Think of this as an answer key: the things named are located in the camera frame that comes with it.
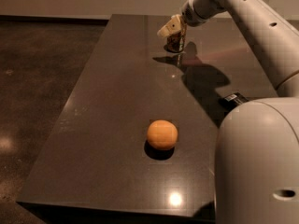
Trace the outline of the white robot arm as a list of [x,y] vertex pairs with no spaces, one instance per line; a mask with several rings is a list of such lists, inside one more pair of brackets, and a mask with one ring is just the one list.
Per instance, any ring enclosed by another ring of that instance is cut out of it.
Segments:
[[159,36],[228,12],[277,92],[223,120],[214,161],[216,224],[299,224],[299,33],[263,0],[188,0]]

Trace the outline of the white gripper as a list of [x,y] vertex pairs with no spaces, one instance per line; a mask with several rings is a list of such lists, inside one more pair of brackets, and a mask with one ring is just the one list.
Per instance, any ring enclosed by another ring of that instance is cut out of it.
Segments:
[[188,0],[181,9],[181,15],[173,15],[158,32],[157,36],[166,38],[183,31],[185,23],[191,27],[206,23],[215,15],[225,11],[215,0]]

